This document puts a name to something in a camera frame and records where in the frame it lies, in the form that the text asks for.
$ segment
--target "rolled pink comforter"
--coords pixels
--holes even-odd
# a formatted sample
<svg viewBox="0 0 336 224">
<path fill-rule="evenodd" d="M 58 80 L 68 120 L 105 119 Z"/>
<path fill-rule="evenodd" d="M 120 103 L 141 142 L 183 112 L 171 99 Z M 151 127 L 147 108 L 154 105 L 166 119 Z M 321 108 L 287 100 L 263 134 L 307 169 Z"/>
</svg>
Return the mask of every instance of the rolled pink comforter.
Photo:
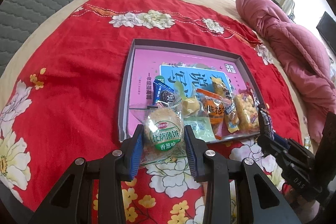
<svg viewBox="0 0 336 224">
<path fill-rule="evenodd" d="M 236 8 L 270 43 L 306 104 L 311 138 L 320 142 L 327 113 L 336 113 L 336 90 L 324 45 L 306 28 L 292 23 L 271 0 L 236 0 Z"/>
</svg>

